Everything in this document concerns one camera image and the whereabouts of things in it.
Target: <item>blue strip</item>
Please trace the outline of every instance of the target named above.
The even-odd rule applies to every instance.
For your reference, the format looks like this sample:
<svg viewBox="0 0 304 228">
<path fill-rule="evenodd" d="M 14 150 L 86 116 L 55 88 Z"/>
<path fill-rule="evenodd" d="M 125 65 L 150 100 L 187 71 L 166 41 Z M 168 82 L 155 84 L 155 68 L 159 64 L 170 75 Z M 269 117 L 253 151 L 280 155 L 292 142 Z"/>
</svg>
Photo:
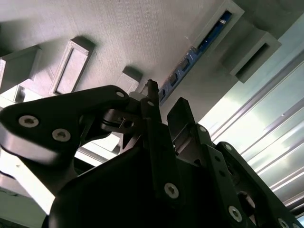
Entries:
<svg viewBox="0 0 304 228">
<path fill-rule="evenodd" d="M 188 72 L 192 69 L 198 59 L 205 53 L 211 43 L 219 36 L 219 34 L 221 33 L 225 25 L 228 23 L 228 21 L 231 19 L 231 17 L 232 14 L 226 11 L 218 20 L 218 22 L 214 25 L 208 35 L 204 38 L 198 48 L 191 47 L 189 49 L 182 61 L 179 63 L 179 65 L 176 67 L 176 69 L 173 71 L 173 73 L 169 76 L 169 78 L 166 80 L 166 82 L 160 89 L 160 105 L 162 105 L 167 100 L 173 90 L 188 74 Z"/>
</svg>

